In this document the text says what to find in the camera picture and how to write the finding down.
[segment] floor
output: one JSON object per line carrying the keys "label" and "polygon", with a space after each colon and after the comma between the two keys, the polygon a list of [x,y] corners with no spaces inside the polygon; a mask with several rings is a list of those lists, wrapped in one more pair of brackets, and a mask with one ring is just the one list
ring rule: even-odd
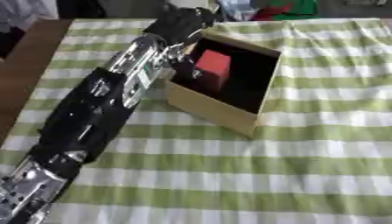
{"label": "floor", "polygon": [[[165,0],[100,0],[110,18],[154,18]],[[170,0],[179,6],[206,6],[209,0]],[[317,0],[319,18],[392,18],[387,6],[346,6],[343,0]]]}

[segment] striped cloth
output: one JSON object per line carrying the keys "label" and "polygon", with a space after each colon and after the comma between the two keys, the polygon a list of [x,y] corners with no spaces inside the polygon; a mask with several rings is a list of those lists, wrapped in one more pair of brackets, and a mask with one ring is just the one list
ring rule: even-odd
{"label": "striped cloth", "polygon": [[[1,172],[37,141],[60,99],[149,23],[72,24],[0,150]],[[391,223],[388,28],[322,19],[213,30],[283,52],[257,139],[167,105],[159,80],[45,223]]]}

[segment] cardboard box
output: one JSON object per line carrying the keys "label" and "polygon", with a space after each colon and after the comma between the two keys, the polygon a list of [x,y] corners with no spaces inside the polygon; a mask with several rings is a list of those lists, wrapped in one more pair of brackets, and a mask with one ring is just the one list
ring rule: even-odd
{"label": "cardboard box", "polygon": [[206,49],[231,57],[230,77],[225,86],[219,93],[208,92],[196,81],[175,73],[166,81],[167,101],[211,123],[252,137],[280,52],[208,31],[203,32],[203,39],[188,52],[197,61]]}

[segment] green stripe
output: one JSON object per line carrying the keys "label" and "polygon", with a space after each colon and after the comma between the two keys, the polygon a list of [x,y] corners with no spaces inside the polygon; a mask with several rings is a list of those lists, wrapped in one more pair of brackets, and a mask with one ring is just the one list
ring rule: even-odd
{"label": "green stripe", "polygon": [[[60,102],[51,100],[29,100],[24,109],[48,110]],[[146,112],[177,112],[173,106],[167,104],[166,100],[143,99],[137,107],[138,111]],[[366,99],[359,101],[289,101],[285,99],[267,100],[262,112],[290,112],[290,113],[316,113],[316,112],[345,112],[345,111],[392,111],[392,100]]]}
{"label": "green stripe", "polygon": [[392,84],[392,73],[375,77],[291,78],[276,76],[273,88],[371,88]]}
{"label": "green stripe", "polygon": [[[17,123],[10,134],[35,137],[41,123]],[[392,127],[353,127],[343,125],[314,125],[307,127],[261,126],[255,138],[276,141],[341,140],[392,141]],[[126,125],[119,137],[200,140],[244,140],[244,136],[221,126],[199,125]]]}
{"label": "green stripe", "polygon": [[[33,110],[48,110],[54,109],[60,100],[29,100],[24,109]],[[165,100],[143,99],[137,106],[137,111],[150,111],[150,112],[178,112],[176,108],[167,104]]]}
{"label": "green stripe", "polygon": [[[2,165],[16,165],[20,150],[0,150]],[[86,167],[178,172],[276,175],[392,175],[392,158],[241,157],[104,152]]]}
{"label": "green stripe", "polygon": [[358,101],[289,101],[267,100],[262,112],[318,113],[344,111],[392,111],[392,100],[366,99]]}
{"label": "green stripe", "polygon": [[[41,79],[37,88],[74,88],[78,85],[83,79],[75,78],[75,79]],[[163,88],[165,86],[164,79],[156,79],[152,84],[152,88]]]}
{"label": "green stripe", "polygon": [[392,197],[295,193],[203,192],[72,185],[60,203],[315,214],[391,215]]}
{"label": "green stripe", "polygon": [[[380,42],[392,45],[391,37],[360,37],[360,38],[329,38],[329,39],[309,39],[309,38],[273,38],[270,40],[250,40],[249,42],[276,48],[278,46],[290,46],[294,48],[321,47],[321,48],[347,48],[348,46],[366,47],[379,45]],[[129,43],[93,43],[93,44],[61,44],[59,51],[120,51]]]}
{"label": "green stripe", "polygon": [[140,35],[144,28],[94,28],[94,29],[71,29],[67,36],[108,36],[108,35]]}
{"label": "green stripe", "polygon": [[93,43],[93,44],[61,44],[57,49],[58,52],[74,51],[121,51],[130,43]]}
{"label": "green stripe", "polygon": [[239,33],[266,33],[266,32],[279,32],[282,29],[288,28],[292,30],[299,30],[301,32],[324,32],[324,31],[355,31],[357,32],[359,28],[362,29],[372,29],[372,28],[383,28],[385,27],[379,20],[372,21],[351,21],[343,22],[339,24],[296,24],[291,21],[275,22],[267,24],[247,24],[247,25],[230,25],[230,24],[217,24],[212,31],[216,32],[239,32]]}
{"label": "green stripe", "polygon": [[[357,66],[379,66],[392,61],[392,54],[378,54],[367,56],[343,56],[326,57],[314,56],[311,58],[295,58],[284,56],[282,65],[289,67],[357,67]],[[102,66],[107,61],[105,59],[64,59],[53,60],[49,68],[94,68]]]}

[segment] wooden table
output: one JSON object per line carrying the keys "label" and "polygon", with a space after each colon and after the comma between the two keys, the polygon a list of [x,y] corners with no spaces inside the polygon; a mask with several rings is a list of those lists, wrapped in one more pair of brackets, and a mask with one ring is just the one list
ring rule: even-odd
{"label": "wooden table", "polygon": [[[392,29],[392,19],[383,19]],[[38,21],[4,63],[0,63],[0,143],[67,33],[72,20]]]}

